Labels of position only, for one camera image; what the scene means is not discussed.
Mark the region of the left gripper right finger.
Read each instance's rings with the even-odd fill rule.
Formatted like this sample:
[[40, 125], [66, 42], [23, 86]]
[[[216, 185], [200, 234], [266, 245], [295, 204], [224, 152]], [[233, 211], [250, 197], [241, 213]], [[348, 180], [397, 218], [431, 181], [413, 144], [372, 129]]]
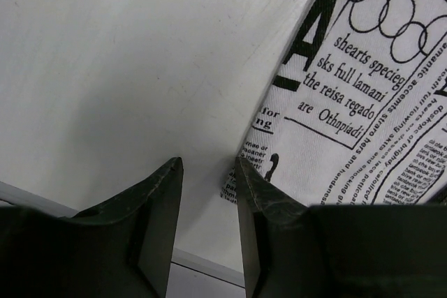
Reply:
[[446, 206], [306, 207], [235, 161], [248, 297], [445, 297]]

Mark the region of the newspaper print trousers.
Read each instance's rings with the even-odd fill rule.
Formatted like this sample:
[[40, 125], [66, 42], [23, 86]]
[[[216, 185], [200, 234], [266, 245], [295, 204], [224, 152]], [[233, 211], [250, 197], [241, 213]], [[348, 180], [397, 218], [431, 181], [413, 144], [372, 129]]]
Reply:
[[240, 150], [305, 205], [446, 189], [446, 0], [312, 0]]

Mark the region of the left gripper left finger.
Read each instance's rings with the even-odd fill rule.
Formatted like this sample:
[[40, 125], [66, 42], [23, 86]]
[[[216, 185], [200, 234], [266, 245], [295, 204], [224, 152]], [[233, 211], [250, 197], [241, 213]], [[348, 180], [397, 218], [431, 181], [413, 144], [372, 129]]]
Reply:
[[1, 208], [2, 297], [164, 297], [184, 168], [148, 178], [73, 217]]

